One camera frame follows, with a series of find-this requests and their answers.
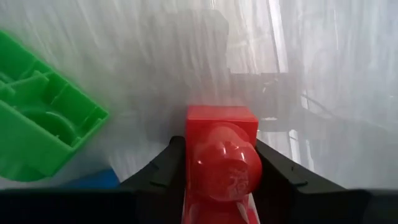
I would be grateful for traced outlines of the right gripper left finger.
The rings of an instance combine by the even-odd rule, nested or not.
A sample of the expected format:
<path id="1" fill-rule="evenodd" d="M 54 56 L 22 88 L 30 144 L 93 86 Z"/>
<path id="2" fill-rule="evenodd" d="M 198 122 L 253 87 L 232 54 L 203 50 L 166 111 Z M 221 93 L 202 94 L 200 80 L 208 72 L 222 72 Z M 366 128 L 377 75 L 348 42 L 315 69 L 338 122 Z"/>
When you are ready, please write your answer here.
<path id="1" fill-rule="evenodd" d="M 1 191 L 1 223 L 180 223 L 185 187 L 185 138 L 139 172 L 110 188 Z"/>

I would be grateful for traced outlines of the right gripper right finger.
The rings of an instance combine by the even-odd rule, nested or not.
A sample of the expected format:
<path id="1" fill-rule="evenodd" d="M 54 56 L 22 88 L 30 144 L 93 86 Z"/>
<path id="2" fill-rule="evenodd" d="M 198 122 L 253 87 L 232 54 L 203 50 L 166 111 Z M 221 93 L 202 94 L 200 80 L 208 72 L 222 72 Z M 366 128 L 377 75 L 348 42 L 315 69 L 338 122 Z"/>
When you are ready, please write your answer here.
<path id="1" fill-rule="evenodd" d="M 253 192 L 261 223 L 397 224 L 397 191 L 346 189 L 262 141 L 262 178 Z"/>

